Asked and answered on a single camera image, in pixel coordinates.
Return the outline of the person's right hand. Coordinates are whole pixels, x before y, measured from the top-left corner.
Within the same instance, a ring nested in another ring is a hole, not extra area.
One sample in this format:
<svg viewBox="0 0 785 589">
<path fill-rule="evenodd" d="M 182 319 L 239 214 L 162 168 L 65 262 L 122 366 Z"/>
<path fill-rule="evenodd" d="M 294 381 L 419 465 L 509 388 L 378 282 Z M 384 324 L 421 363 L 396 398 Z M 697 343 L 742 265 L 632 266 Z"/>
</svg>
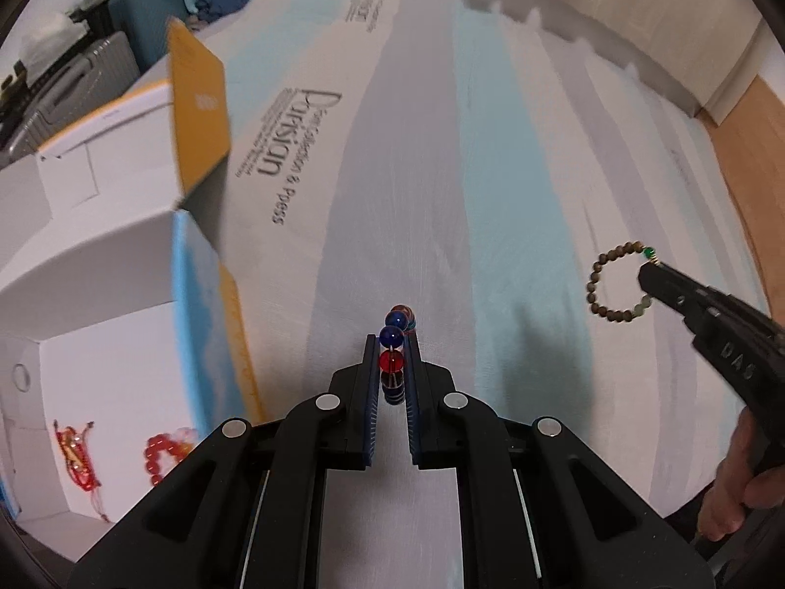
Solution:
<svg viewBox="0 0 785 589">
<path fill-rule="evenodd" d="M 744 408 L 718 465 L 714 482 L 704 496 L 697 532 L 710 541 L 736 533 L 744 525 L 746 509 L 772 509 L 784 504 L 784 469 L 753 473 L 753 448 L 760 437 L 759 423 Z"/>
</svg>

